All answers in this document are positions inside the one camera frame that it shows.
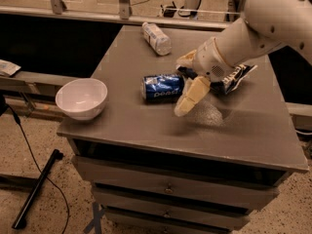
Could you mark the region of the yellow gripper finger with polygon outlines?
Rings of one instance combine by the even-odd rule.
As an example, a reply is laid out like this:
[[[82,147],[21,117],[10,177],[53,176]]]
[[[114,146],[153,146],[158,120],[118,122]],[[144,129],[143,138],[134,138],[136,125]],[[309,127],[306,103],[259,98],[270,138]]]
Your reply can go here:
[[[193,66],[193,60],[196,54],[196,50],[192,50],[184,56],[179,57],[176,60],[176,64],[181,67],[191,68]]]
[[[208,77],[197,76],[188,78],[185,82],[182,95],[175,105],[174,113],[177,117],[188,114],[210,91],[211,81]]]

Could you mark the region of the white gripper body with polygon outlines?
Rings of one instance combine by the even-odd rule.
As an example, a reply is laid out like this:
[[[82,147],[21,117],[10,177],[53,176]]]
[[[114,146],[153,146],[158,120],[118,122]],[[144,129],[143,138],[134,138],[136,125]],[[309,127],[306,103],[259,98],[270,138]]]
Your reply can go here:
[[[197,50],[192,60],[192,68],[200,75],[206,75],[212,82],[219,82],[234,71],[216,45],[216,38],[211,37]]]

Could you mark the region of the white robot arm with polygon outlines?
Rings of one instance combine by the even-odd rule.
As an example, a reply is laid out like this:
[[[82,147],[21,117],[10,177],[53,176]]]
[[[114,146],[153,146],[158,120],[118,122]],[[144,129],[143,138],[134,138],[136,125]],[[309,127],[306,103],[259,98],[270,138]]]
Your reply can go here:
[[[211,83],[231,75],[235,67],[285,46],[312,61],[312,5],[308,0],[246,0],[242,15],[197,49],[178,58],[190,68],[175,106],[175,115],[188,114],[209,92]]]

